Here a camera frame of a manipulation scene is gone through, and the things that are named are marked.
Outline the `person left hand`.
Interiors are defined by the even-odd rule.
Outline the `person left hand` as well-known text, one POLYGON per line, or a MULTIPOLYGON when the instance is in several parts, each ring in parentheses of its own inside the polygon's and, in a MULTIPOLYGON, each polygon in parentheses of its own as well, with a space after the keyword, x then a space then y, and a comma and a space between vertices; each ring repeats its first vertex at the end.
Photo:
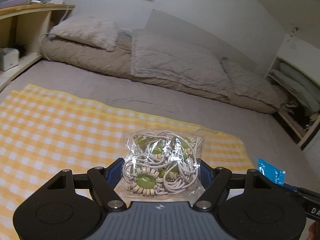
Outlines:
POLYGON ((307 240, 320 240, 320 223, 314 222, 309 226, 307 240))

